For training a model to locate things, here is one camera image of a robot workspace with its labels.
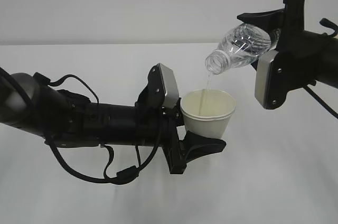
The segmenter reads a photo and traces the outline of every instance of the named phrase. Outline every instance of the paper cup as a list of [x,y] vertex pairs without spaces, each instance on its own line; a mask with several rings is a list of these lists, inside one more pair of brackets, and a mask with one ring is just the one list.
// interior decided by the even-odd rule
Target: paper cup
[[[205,99],[200,112],[203,92]],[[190,92],[181,100],[185,130],[221,139],[235,108],[236,100],[224,91],[201,89]]]

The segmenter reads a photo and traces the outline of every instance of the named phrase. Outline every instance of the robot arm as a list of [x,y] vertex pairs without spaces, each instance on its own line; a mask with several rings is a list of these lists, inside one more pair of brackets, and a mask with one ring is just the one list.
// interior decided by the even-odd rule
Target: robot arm
[[[184,140],[179,140],[177,127],[184,125],[179,91],[173,71],[163,64],[151,68],[148,84],[134,106],[101,104],[98,98],[91,103],[86,96],[50,87],[60,85],[68,77],[77,78],[73,75],[57,82],[39,73],[10,76],[0,69],[0,75],[0,123],[43,137],[61,166],[85,181],[131,182],[151,161],[158,147],[163,149],[170,173],[183,174],[189,161],[222,152],[226,146],[221,139],[205,138],[189,131]],[[153,151],[139,167],[120,171],[116,178],[108,178],[104,171],[104,179],[74,171],[58,151],[58,148],[101,145],[109,151],[110,164],[114,152],[109,144],[153,146]]]
[[289,91],[320,81],[338,88],[338,26],[323,18],[333,30],[318,34],[304,30],[305,0],[283,0],[285,8],[264,13],[244,13],[237,18],[266,32],[281,29],[277,47],[252,64],[257,70],[255,97],[265,109],[276,109]]

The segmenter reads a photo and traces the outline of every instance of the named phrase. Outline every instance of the white tabletop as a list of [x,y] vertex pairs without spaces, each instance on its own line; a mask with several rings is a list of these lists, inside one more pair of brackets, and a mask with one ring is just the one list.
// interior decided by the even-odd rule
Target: white tabletop
[[[174,70],[181,96],[204,88],[205,56],[215,44],[0,46],[9,73],[40,72],[52,80],[73,73],[101,102],[133,105],[150,68]],[[1,223],[338,223],[337,121],[304,90],[264,110],[254,98],[255,71],[232,69],[213,77],[237,109],[224,135],[225,150],[170,175],[162,150],[131,184],[98,185],[71,177],[43,139],[0,126]],[[78,82],[62,86],[92,98]],[[316,92],[336,110],[338,90]],[[180,128],[181,138],[184,129]],[[136,164],[131,146],[114,146],[109,173]],[[141,147],[142,160],[150,152]],[[101,177],[107,152],[61,150],[78,171]]]

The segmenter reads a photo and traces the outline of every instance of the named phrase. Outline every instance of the gray wall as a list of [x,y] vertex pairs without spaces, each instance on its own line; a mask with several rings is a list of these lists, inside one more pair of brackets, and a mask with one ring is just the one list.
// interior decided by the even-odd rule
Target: gray wall
[[[0,44],[218,42],[236,15],[283,0],[0,0]],[[306,0],[306,27],[338,22],[338,0]]]

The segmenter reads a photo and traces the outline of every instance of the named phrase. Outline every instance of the clear plastic bottle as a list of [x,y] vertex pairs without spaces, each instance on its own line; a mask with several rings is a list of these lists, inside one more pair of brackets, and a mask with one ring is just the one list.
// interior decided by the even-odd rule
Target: clear plastic bottle
[[280,30],[267,33],[243,23],[230,30],[206,59],[205,66],[212,74],[255,62],[261,55],[276,47]]

